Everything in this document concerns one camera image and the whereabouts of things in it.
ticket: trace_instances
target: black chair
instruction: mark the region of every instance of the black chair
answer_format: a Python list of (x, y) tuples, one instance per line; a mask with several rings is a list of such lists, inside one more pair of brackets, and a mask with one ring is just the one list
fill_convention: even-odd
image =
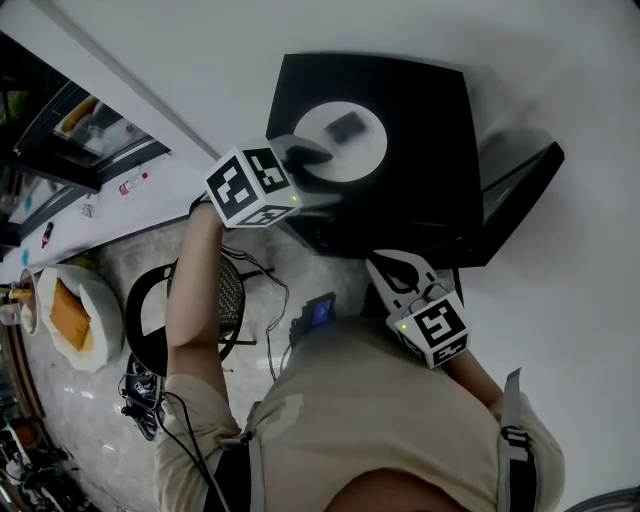
[[(160, 377), (167, 374), (167, 337), (165, 328), (161, 327), (152, 333), (142, 333), (142, 304), (151, 289), (162, 281), (167, 281), (167, 296), (171, 292), (171, 284), (177, 260), (169, 265), (149, 270), (134, 283), (127, 298), (125, 308), (125, 329), (131, 351), (136, 359), (147, 370)], [(220, 329), (220, 359), (224, 360), (235, 345), (255, 345), (256, 341), (239, 341), (238, 334), (242, 326), (244, 314), (245, 292), (244, 281), (262, 272), (240, 274), (231, 261), (222, 256), (220, 260), (220, 297), (218, 323)]]

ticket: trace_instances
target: gray strap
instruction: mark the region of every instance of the gray strap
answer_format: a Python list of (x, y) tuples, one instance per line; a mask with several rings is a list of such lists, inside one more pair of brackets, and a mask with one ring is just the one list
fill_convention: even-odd
[(502, 398), (502, 417), (500, 420), (500, 438), (498, 440), (498, 512), (510, 512), (511, 510), (511, 485), (510, 468), (511, 459), (527, 460), (527, 451), (524, 448), (514, 447), (502, 436), (503, 429), (512, 429), (514, 435), (518, 434), (520, 427), (520, 368), (507, 377)]

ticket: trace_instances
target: marble floor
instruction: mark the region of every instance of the marble floor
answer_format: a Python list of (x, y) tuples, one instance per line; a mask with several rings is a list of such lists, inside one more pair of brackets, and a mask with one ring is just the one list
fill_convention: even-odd
[[(147, 270), (173, 261), (180, 248), (185, 222), (178, 222), (108, 244), (88, 253), (98, 272), (111, 285), (123, 306), (136, 279)], [(369, 282), (359, 260), (322, 258), (311, 254), (283, 231), (275, 228), (236, 230), (225, 244), (253, 254), (290, 289), (286, 314), (271, 334), (274, 366), (288, 345), (291, 320), (309, 300), (336, 293), (336, 314), (346, 316), (362, 309)], [(240, 272), (253, 270), (239, 262)], [(246, 309), (240, 339), (256, 339), (256, 346), (237, 346), (224, 361), (232, 412), (244, 423), (254, 401), (261, 400), (272, 379), (264, 330), (282, 308), (284, 292), (265, 277), (245, 282)], [(164, 324), (166, 286), (152, 289), (143, 307), (143, 330)], [(42, 400), (46, 426), (61, 448), (80, 468), (75, 472), (91, 500), (103, 511), (121, 508), (136, 512), (157, 510), (153, 493), (153, 443), (144, 440), (130, 418), (120, 414), (124, 400), (118, 395), (129, 349), (96, 374), (75, 371), (51, 343), (46, 330), (24, 334), (29, 364)]]

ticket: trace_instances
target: bottle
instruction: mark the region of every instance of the bottle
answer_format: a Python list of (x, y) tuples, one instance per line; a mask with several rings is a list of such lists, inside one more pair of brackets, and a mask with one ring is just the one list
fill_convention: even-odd
[(149, 177), (148, 173), (139, 172), (135, 176), (132, 176), (127, 181), (125, 181), (122, 185), (120, 185), (118, 190), (120, 190), (120, 193), (123, 196), (126, 196), (129, 192), (131, 192), (133, 187), (137, 186), (138, 183), (141, 183), (142, 181), (146, 180), (148, 177)]

